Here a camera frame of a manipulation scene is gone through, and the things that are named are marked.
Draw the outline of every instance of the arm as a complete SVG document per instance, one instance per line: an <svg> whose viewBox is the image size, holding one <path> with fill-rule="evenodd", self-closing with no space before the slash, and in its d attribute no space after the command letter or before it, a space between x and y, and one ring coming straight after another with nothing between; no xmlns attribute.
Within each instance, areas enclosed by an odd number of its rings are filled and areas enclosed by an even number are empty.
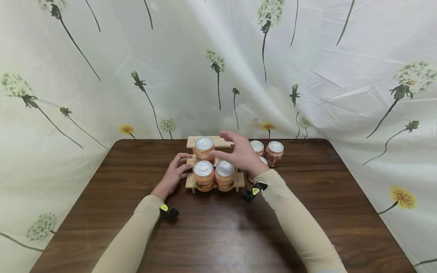
<svg viewBox="0 0 437 273"><path fill-rule="evenodd" d="M274 210L290 243L310 273L346 272L334 246L304 205L290 191L275 170L270 170L253 151L247 138L234 132L222 131L220 136L234 142L232 154L214 151L215 156L246 169L255 176L254 182L269 185L262 192Z"/></svg>
<svg viewBox="0 0 437 273"><path fill-rule="evenodd" d="M191 155L180 153L152 193L139 203L134 214L103 253L92 273L135 273L147 241L160 217L160 206L173 193L184 173L192 166L185 164Z"/></svg>

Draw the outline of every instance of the fabric backdrop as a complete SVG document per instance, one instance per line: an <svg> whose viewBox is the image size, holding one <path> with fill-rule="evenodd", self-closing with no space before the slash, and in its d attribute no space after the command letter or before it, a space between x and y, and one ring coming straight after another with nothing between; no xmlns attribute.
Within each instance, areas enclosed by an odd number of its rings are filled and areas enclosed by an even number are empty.
<svg viewBox="0 0 437 273"><path fill-rule="evenodd" d="M0 272L29 272L115 141L222 129L328 139L416 270L437 272L436 8L0 1Z"/></svg>

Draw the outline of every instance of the white lid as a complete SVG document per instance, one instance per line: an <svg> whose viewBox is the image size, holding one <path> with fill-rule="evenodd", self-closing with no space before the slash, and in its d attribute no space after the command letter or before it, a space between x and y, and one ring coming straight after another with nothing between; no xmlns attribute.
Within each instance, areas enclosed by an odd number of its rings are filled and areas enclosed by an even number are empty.
<svg viewBox="0 0 437 273"><path fill-rule="evenodd" d="M261 152L264 150L264 144L261 141L252 140L250 144L252 145L253 150L256 152Z"/></svg>
<svg viewBox="0 0 437 273"><path fill-rule="evenodd" d="M284 150L284 145L277 141L270 142L268 147L272 152L282 152Z"/></svg>
<svg viewBox="0 0 437 273"><path fill-rule="evenodd" d="M212 173L213 170L214 167L212 166L211 162L202 160L194 165L193 172L198 176L208 176Z"/></svg>
<svg viewBox="0 0 437 273"><path fill-rule="evenodd" d="M196 140L196 148L202 151L208 151L214 146L214 141L209 137L201 137Z"/></svg>
<svg viewBox="0 0 437 273"><path fill-rule="evenodd" d="M267 159L265 159L265 158L262 157L262 156L259 156L259 158L261 159L262 162L264 162L266 165L268 165L268 163L267 163Z"/></svg>
<svg viewBox="0 0 437 273"><path fill-rule="evenodd" d="M231 163L223 160L217 164L215 171L220 176L230 176L235 172L235 167Z"/></svg>

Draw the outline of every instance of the spice jar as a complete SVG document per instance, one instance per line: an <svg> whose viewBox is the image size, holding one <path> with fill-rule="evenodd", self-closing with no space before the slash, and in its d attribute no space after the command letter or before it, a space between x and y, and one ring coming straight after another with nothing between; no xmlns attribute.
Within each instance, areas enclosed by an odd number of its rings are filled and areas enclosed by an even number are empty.
<svg viewBox="0 0 437 273"><path fill-rule="evenodd" d="M261 141L252 140L250 145L258 156L264 156L264 144Z"/></svg>
<svg viewBox="0 0 437 273"><path fill-rule="evenodd" d="M214 167L209 161L199 161L193 168L196 187L199 191L210 191L214 187Z"/></svg>
<svg viewBox="0 0 437 273"><path fill-rule="evenodd" d="M267 165L271 168L278 167L279 161L284 154L284 145L282 145L280 142L272 141L269 143L269 145L267 145L266 151Z"/></svg>
<svg viewBox="0 0 437 273"><path fill-rule="evenodd" d="M215 157L212 154L214 151L214 141L209 137L201 137L196 140L194 144L194 152L196 154L197 161L206 160L215 164Z"/></svg>
<svg viewBox="0 0 437 273"><path fill-rule="evenodd" d="M215 183L221 191L230 191L234 187L235 167L227 162L220 161L215 168Z"/></svg>
<svg viewBox="0 0 437 273"><path fill-rule="evenodd" d="M265 158L262 157L262 156L260 156L259 158L261 159L262 162L264 162L264 164L268 165L268 163L267 163L267 159L265 159ZM254 179L254 177L253 177L252 173L251 173L251 172L247 172L247 180L248 180L249 182L253 183L253 179Z"/></svg>

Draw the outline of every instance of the wooden table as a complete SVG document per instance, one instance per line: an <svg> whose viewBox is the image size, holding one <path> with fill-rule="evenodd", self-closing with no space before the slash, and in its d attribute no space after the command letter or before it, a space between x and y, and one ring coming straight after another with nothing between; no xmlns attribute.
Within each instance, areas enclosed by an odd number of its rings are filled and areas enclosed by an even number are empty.
<svg viewBox="0 0 437 273"><path fill-rule="evenodd" d="M329 236L349 273L414 272L328 141L279 141L285 153L276 170ZM168 163L178 152L191 152L185 145L186 140L116 142L31 272L91 272ZM261 196L246 204L235 191L194 194L184 185L167 200L179 210L178 221L159 220L138 272L305 271Z"/></svg>

